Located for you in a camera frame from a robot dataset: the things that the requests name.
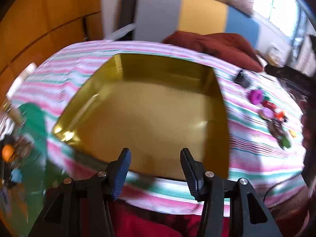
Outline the orange building block piece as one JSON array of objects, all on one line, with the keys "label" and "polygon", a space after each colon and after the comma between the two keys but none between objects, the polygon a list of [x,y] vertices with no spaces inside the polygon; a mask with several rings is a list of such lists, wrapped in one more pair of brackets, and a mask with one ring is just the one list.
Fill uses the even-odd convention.
[{"label": "orange building block piece", "polygon": [[288,118],[285,115],[284,111],[276,112],[276,113],[274,113],[274,116],[280,122],[287,122],[288,121]]}]

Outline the purple perforated funnel cup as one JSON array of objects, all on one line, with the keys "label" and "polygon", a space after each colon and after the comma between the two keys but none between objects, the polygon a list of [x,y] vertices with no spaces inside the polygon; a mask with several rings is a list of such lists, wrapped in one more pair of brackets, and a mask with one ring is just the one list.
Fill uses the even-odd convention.
[{"label": "purple perforated funnel cup", "polygon": [[248,100],[254,105],[258,105],[263,101],[262,89],[253,89],[248,93]]}]

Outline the green white round dispenser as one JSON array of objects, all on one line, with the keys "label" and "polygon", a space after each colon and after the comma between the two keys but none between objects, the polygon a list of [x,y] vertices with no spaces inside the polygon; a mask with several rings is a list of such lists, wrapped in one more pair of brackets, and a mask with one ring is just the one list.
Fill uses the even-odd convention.
[{"label": "green white round dispenser", "polygon": [[278,134],[277,141],[278,141],[279,146],[282,149],[291,148],[291,142],[290,142],[289,135],[287,132],[284,132],[282,134]]}]

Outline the green glass side table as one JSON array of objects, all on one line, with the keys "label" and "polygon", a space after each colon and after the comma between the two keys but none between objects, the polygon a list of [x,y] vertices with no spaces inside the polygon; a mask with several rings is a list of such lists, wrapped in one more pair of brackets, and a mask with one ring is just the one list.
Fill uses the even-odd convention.
[{"label": "green glass side table", "polygon": [[[28,236],[46,201],[46,192],[58,186],[67,174],[48,156],[48,138],[44,112],[35,104],[17,109],[21,126],[13,122],[1,132],[1,147],[10,144],[14,156],[1,160],[1,222],[12,236]],[[22,183],[10,181],[11,171],[19,168]]]}]

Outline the light blue puzzle piece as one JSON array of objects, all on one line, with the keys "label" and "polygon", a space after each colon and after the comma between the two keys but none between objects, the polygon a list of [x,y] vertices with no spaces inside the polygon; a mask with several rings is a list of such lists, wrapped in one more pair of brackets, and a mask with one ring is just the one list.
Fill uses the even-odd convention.
[{"label": "light blue puzzle piece", "polygon": [[14,183],[22,183],[23,175],[19,168],[14,168],[11,171],[10,181]]}]

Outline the gold metal tray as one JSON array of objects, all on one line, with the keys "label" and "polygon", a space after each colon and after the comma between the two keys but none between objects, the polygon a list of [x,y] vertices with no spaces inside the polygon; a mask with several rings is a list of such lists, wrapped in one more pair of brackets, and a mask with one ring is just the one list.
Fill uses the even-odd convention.
[{"label": "gold metal tray", "polygon": [[132,153],[130,169],[183,180],[180,151],[222,178],[229,167],[226,106],[212,67],[172,57],[117,54],[79,89],[52,130],[100,161]]}]

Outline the orange pig shaped piece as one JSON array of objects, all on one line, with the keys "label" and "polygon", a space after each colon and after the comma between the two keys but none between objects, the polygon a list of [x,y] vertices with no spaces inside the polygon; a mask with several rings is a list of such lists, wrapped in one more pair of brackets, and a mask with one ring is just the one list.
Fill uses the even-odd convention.
[{"label": "orange pig shaped piece", "polygon": [[291,135],[293,138],[296,138],[297,134],[296,134],[295,131],[289,130],[289,133],[290,133],[290,135]]}]

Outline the black rolled mat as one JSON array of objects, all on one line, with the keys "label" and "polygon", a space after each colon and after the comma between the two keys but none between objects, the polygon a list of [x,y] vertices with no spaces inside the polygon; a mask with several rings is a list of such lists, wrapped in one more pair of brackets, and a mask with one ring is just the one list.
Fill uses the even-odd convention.
[{"label": "black rolled mat", "polygon": [[135,30],[134,16],[137,0],[120,0],[118,28],[122,31],[119,41],[131,41]]}]

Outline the orange fruit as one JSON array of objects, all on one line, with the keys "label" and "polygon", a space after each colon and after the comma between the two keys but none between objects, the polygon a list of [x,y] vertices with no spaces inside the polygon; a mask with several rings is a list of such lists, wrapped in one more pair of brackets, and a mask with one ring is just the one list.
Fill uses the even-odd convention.
[{"label": "orange fruit", "polygon": [[14,147],[6,144],[2,149],[2,158],[5,162],[9,162],[14,156]]}]

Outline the purple oval soap box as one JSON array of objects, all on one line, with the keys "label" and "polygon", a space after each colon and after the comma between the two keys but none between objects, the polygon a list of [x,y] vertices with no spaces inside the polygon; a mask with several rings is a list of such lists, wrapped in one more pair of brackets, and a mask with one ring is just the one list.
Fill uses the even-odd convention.
[{"label": "purple oval soap box", "polygon": [[259,116],[265,120],[272,120],[274,118],[274,111],[269,108],[262,108],[258,112]]}]

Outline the dark red quilted blanket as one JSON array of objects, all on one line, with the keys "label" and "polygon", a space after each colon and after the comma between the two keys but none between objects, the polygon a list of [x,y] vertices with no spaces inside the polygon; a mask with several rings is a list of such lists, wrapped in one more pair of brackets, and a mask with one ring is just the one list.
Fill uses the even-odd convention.
[{"label": "dark red quilted blanket", "polygon": [[197,51],[224,60],[240,68],[262,72],[263,66],[258,60],[254,48],[239,34],[197,33],[175,31],[167,36],[163,43]]}]

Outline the grey yellow blue headboard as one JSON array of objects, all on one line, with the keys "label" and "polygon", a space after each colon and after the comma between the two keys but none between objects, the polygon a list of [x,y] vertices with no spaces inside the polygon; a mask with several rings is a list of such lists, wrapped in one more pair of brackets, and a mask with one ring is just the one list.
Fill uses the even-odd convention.
[{"label": "grey yellow blue headboard", "polygon": [[235,33],[253,47],[259,24],[234,7],[216,0],[137,0],[136,41],[162,42],[175,31],[197,33]]}]

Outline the red capsule tube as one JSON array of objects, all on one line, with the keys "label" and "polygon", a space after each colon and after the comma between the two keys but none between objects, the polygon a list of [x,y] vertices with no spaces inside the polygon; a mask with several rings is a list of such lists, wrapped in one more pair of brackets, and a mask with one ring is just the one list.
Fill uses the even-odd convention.
[{"label": "red capsule tube", "polygon": [[271,101],[268,101],[268,100],[264,100],[264,101],[262,102],[262,105],[263,105],[265,108],[268,108],[268,109],[270,109],[270,110],[272,110],[272,111],[275,111],[276,108],[277,108],[277,106],[276,106],[274,103],[272,103]]}]

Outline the black lid clear jar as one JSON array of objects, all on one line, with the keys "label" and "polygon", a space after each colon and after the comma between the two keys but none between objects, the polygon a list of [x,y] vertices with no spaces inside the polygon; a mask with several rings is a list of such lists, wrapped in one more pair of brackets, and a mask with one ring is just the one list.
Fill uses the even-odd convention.
[{"label": "black lid clear jar", "polygon": [[244,70],[240,70],[239,73],[235,77],[234,83],[247,89],[251,85],[251,80],[248,77],[248,75],[244,72]]}]

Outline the dark brown grape ornament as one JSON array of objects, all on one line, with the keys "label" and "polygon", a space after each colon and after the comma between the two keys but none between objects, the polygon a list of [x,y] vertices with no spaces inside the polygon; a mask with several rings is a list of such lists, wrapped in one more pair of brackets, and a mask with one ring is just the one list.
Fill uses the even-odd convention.
[{"label": "dark brown grape ornament", "polygon": [[278,137],[283,134],[282,125],[277,119],[269,120],[267,122],[267,127],[273,137]]}]

